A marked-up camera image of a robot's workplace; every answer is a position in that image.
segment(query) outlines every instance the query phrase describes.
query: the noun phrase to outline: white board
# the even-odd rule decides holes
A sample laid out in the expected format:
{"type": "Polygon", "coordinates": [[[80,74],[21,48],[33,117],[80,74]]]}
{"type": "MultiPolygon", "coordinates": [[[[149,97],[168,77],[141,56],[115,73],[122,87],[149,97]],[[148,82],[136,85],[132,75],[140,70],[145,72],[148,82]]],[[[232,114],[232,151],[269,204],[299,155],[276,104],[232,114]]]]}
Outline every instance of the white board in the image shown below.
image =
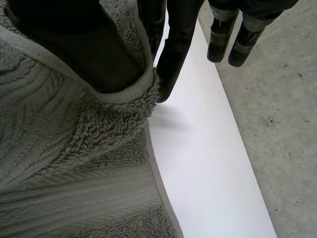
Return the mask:
{"type": "Polygon", "coordinates": [[[185,238],[276,238],[207,47],[197,22],[175,88],[149,120],[167,195],[185,238]]]}

